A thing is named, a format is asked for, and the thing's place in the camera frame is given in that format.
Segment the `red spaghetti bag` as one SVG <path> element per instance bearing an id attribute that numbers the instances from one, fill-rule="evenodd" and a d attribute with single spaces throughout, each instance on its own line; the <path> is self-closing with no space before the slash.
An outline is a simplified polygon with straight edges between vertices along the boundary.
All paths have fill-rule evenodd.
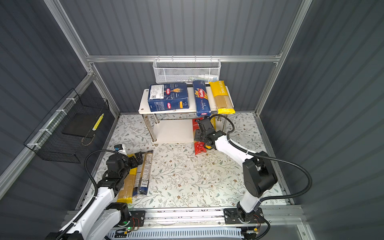
<path id="1" fill-rule="evenodd" d="M 198 120 L 202 120 L 203 118 L 196 118 L 193 119 L 193 137 L 194 137 L 194 149 L 195 149 L 195 155 L 206 153 L 207 149 L 205 148 L 205 144 L 203 142 L 196 140 L 196 134 L 197 130 L 200 130 L 199 125 L 197 123 Z"/>

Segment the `clear blue spaghetti bag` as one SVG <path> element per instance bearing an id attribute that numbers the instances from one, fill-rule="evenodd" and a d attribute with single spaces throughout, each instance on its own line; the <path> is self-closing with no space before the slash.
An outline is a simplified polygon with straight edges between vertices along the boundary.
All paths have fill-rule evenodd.
<path id="1" fill-rule="evenodd" d="M 133 190 L 134 197 L 148 194 L 153 154 L 154 151 L 148 151 L 140 155 L 143 163 L 138 166 Z"/>

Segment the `blue Barilla spaghetti box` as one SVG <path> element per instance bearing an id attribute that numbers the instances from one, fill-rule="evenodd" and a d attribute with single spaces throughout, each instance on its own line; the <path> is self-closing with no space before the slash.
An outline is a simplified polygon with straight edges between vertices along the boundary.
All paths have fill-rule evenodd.
<path id="1" fill-rule="evenodd" d="M 211 108 L 208 99 L 206 84 L 202 80 L 193 81 L 193 89 L 195 95 L 195 103 L 198 117 L 211 115 Z"/>

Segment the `yellow spaghetti bag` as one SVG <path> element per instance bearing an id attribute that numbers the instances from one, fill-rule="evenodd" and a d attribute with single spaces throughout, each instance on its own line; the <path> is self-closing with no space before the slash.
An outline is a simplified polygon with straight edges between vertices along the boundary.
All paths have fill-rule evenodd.
<path id="1" fill-rule="evenodd" d="M 129 174 L 124 180 L 124 186 L 122 187 L 122 189 L 118 194 L 118 197 L 117 197 L 118 203 L 131 204 L 133 202 L 133 191 L 134 191 L 137 171 L 138 171 L 138 167 L 130 169 Z"/>

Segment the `yellow Pasta Time bag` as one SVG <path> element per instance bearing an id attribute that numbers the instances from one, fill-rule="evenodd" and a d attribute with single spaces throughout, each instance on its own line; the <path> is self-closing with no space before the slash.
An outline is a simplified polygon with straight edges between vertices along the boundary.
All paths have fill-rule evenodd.
<path id="1" fill-rule="evenodd" d="M 210 82 L 210 87 L 214 96 L 214 100 L 218 109 L 218 114 L 231 115 L 235 114 L 234 105 L 227 91 L 224 81 Z"/>
<path id="2" fill-rule="evenodd" d="M 210 122 L 211 122 L 214 130 L 216 130 L 216 119 L 215 119 L 215 116 L 210 116 Z"/>

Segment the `dark blue Barilla box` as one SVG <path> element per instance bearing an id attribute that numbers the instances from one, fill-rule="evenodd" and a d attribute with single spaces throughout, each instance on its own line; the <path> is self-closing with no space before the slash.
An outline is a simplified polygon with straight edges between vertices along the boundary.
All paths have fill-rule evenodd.
<path id="1" fill-rule="evenodd" d="M 150 85 L 148 104 L 151 112 L 163 112 L 189 108 L 186 83 Z"/>

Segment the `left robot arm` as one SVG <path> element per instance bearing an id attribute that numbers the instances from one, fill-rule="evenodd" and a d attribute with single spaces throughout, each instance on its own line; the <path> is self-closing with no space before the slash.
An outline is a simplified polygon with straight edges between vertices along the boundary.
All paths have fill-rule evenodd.
<path id="1" fill-rule="evenodd" d="M 88 169 L 89 158 L 98 153 L 111 153 L 107 159 L 107 171 L 99 182 L 96 182 Z M 141 152 L 131 157 L 112 150 L 98 150 L 87 155 L 84 160 L 85 171 L 92 182 L 95 192 L 79 212 L 59 231 L 49 233 L 46 240 L 104 240 L 108 233 L 118 227 L 123 234 L 140 226 L 140 221 L 132 216 L 128 204 L 114 202 L 124 186 L 130 170 L 143 164 Z"/>

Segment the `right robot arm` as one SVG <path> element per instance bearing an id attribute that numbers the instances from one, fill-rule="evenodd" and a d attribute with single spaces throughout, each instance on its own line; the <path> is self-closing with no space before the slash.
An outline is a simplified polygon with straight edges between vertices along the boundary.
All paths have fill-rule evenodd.
<path id="1" fill-rule="evenodd" d="M 242 167 L 246 191 L 237 203 L 237 216 L 242 223 L 250 222 L 265 192 L 278 182 L 274 167 L 267 159 L 268 154 L 250 151 L 232 141 L 228 133 L 216 131 L 210 117 L 197 119 L 196 125 L 197 142 L 202 142 L 205 148 L 226 154 Z"/>

